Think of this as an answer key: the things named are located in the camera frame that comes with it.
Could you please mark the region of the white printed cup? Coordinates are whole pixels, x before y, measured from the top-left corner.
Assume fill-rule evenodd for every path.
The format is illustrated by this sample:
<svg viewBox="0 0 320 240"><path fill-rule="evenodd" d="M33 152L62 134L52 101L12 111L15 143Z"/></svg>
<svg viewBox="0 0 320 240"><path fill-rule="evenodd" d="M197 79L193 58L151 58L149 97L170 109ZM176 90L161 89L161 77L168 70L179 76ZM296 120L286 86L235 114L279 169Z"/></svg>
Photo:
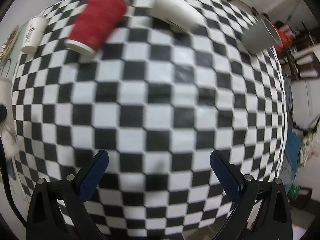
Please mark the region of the white printed cup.
<svg viewBox="0 0 320 240"><path fill-rule="evenodd" d="M44 35L48 20L43 16L31 18L27 24L21 52L24 54L35 54Z"/></svg>
<svg viewBox="0 0 320 240"><path fill-rule="evenodd" d="M12 81L1 76L1 141L5 158L11 159L19 152L17 133L12 111Z"/></svg>

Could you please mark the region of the grey paper cup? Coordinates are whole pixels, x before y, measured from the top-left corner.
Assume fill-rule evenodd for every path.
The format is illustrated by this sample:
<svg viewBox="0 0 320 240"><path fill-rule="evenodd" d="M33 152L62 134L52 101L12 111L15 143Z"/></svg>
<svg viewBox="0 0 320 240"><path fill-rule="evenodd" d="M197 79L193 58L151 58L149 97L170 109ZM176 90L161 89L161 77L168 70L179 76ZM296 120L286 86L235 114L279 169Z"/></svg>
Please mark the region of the grey paper cup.
<svg viewBox="0 0 320 240"><path fill-rule="evenodd" d="M261 17L254 26L243 34L241 42L251 54L257 54L273 46L282 45L277 29L265 17Z"/></svg>

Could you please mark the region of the red ribbed paper cup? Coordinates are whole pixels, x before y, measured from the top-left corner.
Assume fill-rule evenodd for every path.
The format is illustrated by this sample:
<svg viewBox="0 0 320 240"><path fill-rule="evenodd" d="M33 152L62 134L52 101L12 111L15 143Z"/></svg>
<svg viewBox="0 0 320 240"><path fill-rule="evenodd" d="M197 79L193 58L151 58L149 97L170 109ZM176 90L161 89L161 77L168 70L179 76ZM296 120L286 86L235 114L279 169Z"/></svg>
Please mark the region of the red ribbed paper cup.
<svg viewBox="0 0 320 240"><path fill-rule="evenodd" d="M65 46L92 57L112 34L127 12L127 0L88 0L65 39Z"/></svg>

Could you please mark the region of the white paper cup lying centre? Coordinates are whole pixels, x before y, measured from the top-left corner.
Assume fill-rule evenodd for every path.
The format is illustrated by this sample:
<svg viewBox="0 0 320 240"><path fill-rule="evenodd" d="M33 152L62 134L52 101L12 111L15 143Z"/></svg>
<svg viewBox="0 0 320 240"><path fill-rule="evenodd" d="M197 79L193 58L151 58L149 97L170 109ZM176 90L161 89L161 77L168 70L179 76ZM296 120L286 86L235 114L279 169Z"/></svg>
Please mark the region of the white paper cup lying centre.
<svg viewBox="0 0 320 240"><path fill-rule="evenodd" d="M175 33L190 33L204 25L202 14L185 0L155 0L150 15L169 24Z"/></svg>

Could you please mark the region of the black white checkered tablecloth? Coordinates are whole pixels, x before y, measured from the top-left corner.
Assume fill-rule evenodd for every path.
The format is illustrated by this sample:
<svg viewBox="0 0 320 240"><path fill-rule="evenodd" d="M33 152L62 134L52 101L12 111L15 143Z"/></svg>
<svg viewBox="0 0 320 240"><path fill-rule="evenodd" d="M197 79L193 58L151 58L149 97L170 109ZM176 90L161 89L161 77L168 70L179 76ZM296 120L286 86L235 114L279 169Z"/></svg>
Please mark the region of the black white checkered tablecloth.
<svg viewBox="0 0 320 240"><path fill-rule="evenodd" d="M85 208L107 237L180 238L223 220L231 201L212 172L220 150L244 174L272 181L286 129L284 80L272 49L240 43L253 16L222 0L185 0L204 16L187 35L128 0L89 63L64 44L87 0L42 11L35 55L22 55L12 108L15 157L27 198L40 178L65 179L100 149L109 166Z"/></svg>

